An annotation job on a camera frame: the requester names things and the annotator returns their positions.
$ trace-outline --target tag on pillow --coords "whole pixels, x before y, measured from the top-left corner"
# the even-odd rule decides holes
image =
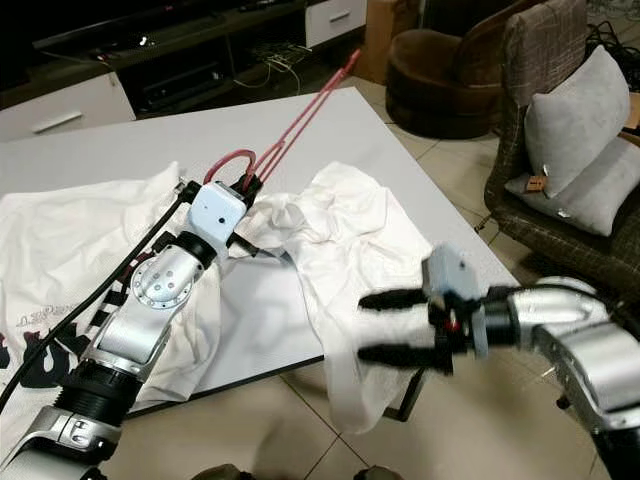
[[[526,192],[541,192],[544,190],[546,184],[547,177],[545,175],[531,175],[527,181]]]

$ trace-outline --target chair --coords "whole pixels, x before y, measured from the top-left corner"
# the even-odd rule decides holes
[[[549,92],[581,64],[586,34],[585,0],[550,0],[509,20],[503,43],[502,136],[484,199],[502,232],[632,303],[640,299],[640,188],[618,211],[610,237],[540,214],[504,189],[509,179],[531,171],[524,116],[532,95]],[[638,144],[636,137],[621,136]]]
[[[511,15],[541,0],[430,0],[430,29],[397,35],[389,51],[386,106],[405,130],[471,138],[499,119],[500,42]]]

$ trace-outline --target drawer handle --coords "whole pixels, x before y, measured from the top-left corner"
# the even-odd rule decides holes
[[[64,125],[65,123],[69,123],[76,118],[82,117],[82,112],[69,112],[59,117],[52,118],[51,120],[46,120],[44,122],[38,123],[31,127],[31,132],[38,135],[40,133],[46,132],[47,130],[51,130],[52,128],[58,127],[60,125]]]
[[[345,10],[344,12],[336,13],[332,17],[329,17],[329,22],[330,23],[337,22],[338,20],[347,18],[349,15],[351,15],[351,10]]]

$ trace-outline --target table leg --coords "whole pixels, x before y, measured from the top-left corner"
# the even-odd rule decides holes
[[[420,395],[422,386],[426,380],[426,370],[426,368],[421,368],[413,375],[413,377],[411,377],[407,391],[404,393],[404,397],[402,398],[400,408],[387,407],[384,411],[385,417],[399,422],[406,422],[409,420],[409,416],[413,411],[413,406],[416,404],[416,400],[418,400],[418,396]]]

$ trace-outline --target tile floor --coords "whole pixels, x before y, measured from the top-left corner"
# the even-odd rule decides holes
[[[393,125],[384,87],[355,86],[428,175],[477,224],[487,213],[484,182],[495,135],[424,139]],[[521,281],[538,278],[529,249],[490,221],[480,232]],[[188,480],[234,463],[259,479],[349,480],[385,465],[407,480],[605,480],[590,438],[555,407],[558,385],[541,357],[498,351],[486,362],[456,361],[456,375],[430,378],[408,423],[382,419],[371,432],[342,434],[331,422],[322,365],[256,382],[125,424],[104,471],[114,479]]]

